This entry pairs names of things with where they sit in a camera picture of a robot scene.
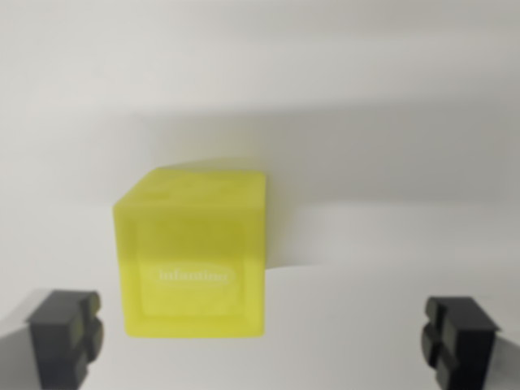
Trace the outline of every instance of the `black plastic part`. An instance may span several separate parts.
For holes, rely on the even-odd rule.
[[[498,326],[470,297],[433,297],[422,353],[443,390],[482,390]]]
[[[53,291],[27,319],[45,390],[76,390],[102,346],[96,292]]]

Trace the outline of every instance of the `translucent yellow block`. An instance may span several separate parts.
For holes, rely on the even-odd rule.
[[[130,336],[263,333],[265,192],[261,172],[160,168],[115,205]]]

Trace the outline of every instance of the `printed logo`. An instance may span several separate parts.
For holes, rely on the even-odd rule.
[[[235,271],[225,266],[209,263],[183,263],[162,266],[157,271],[158,280],[172,287],[204,288],[230,284],[235,280]]]

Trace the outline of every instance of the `cube top face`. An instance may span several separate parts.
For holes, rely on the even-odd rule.
[[[115,206],[131,336],[263,332],[265,176],[150,172]]]
[[[257,171],[181,171],[159,168],[132,188],[119,206],[259,207],[266,179]]]

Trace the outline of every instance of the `cube side face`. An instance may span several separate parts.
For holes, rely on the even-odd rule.
[[[186,194],[176,194],[172,202],[124,198],[114,209],[127,333],[144,337],[260,336],[265,176],[220,171],[174,176],[183,177],[181,185],[177,180],[169,182],[172,176],[166,175],[154,187],[159,184],[163,191],[182,192],[184,184],[191,182],[187,192],[193,195],[193,187],[206,189],[201,193],[205,201],[201,197],[194,201]],[[208,178],[209,185],[198,183]],[[253,199],[236,201],[233,181],[239,197],[250,194]],[[138,186],[132,191],[150,190]],[[222,188],[228,194],[226,199]]]

